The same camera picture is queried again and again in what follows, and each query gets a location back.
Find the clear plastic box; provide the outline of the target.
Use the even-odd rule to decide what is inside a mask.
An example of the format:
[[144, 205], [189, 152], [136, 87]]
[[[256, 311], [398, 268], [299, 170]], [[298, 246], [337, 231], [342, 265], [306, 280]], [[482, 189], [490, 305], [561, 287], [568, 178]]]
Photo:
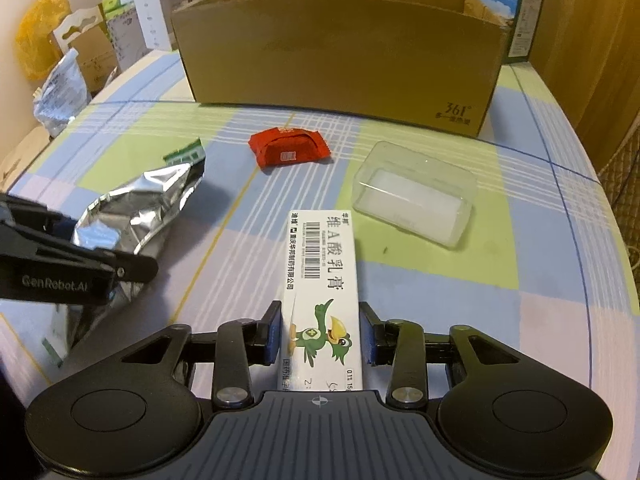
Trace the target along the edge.
[[440, 246], [458, 246], [477, 194], [471, 171], [380, 141], [352, 182], [352, 208]]

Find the white ointment box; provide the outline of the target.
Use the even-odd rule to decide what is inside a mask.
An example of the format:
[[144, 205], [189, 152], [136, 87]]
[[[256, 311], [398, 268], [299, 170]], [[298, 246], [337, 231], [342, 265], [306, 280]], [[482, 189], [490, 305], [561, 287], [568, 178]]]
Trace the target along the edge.
[[348, 210], [288, 216], [279, 388], [363, 388], [357, 263]]

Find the silver green foil pouch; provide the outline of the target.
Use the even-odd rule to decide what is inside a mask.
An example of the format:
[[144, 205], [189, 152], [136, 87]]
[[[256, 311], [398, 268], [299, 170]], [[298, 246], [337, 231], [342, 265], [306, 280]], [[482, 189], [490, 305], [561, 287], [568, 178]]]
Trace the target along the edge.
[[[116, 249], [156, 258], [171, 222], [202, 180], [205, 159], [200, 140], [165, 155], [163, 167], [146, 170], [90, 204], [74, 225], [72, 242], [86, 249]], [[55, 364], [60, 365], [99, 322], [130, 304], [142, 289], [141, 283], [125, 280], [114, 286], [104, 306], [57, 306], [50, 330], [42, 338]]]

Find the silver printed bag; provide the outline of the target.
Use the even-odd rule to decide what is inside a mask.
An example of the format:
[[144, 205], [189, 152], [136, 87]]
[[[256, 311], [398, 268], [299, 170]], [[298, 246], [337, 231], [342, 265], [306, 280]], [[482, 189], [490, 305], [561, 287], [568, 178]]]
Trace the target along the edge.
[[91, 94], [70, 48], [34, 93], [34, 116], [56, 138], [91, 102]]

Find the large cardboard box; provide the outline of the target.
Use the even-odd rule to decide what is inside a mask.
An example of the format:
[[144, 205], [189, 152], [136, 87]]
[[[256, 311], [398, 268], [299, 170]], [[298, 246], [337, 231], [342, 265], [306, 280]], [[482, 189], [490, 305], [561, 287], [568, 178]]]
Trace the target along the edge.
[[506, 52], [480, 0], [200, 0], [171, 17], [194, 99], [477, 136]]

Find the brown hanging cardboard package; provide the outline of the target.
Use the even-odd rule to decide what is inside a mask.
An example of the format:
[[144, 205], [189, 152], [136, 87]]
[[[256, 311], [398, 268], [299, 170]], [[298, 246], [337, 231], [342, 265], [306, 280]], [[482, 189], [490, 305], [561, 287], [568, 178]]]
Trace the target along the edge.
[[93, 96], [117, 72], [116, 53], [97, 6], [68, 14], [53, 31], [53, 37], [63, 53], [70, 49], [77, 51], [80, 71]]

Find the plaid tablecloth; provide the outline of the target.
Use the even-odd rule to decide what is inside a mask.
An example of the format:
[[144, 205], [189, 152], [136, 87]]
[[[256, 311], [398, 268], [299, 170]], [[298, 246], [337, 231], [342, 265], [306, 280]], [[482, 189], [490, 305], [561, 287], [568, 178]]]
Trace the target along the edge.
[[345, 246], [298, 248], [296, 209], [352, 215], [359, 296], [384, 318], [464, 323], [593, 388], [639, 402], [628, 252], [574, 132], [529, 67], [505, 67], [480, 136], [308, 110], [196, 104], [178, 55], [153, 54], [90, 104], [13, 192], [79, 217], [200, 142], [202, 182], [160, 273], [72, 356], [79, 365], [171, 322], [254, 316], [296, 273], [345, 288]]

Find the wicker chair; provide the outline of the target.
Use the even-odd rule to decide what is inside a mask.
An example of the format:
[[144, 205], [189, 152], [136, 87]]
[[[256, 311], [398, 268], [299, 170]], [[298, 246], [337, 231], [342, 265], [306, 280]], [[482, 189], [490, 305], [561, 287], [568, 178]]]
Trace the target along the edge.
[[639, 245], [639, 129], [631, 133], [598, 173], [628, 245]]

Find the yellow plastic bag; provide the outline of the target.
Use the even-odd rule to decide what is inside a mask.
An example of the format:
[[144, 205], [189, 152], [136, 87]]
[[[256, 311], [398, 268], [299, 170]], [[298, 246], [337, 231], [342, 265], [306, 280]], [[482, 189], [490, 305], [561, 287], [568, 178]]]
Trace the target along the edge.
[[18, 24], [14, 53], [30, 81], [46, 78], [62, 58], [53, 31], [70, 15], [68, 0], [36, 0]]

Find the red snack packet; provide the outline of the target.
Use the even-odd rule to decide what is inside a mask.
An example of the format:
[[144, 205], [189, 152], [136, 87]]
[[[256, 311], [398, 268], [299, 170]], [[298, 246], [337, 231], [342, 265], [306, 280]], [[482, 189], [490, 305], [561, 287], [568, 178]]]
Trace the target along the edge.
[[248, 146], [262, 169], [318, 162], [331, 156], [320, 132], [302, 128], [276, 127], [254, 133]]

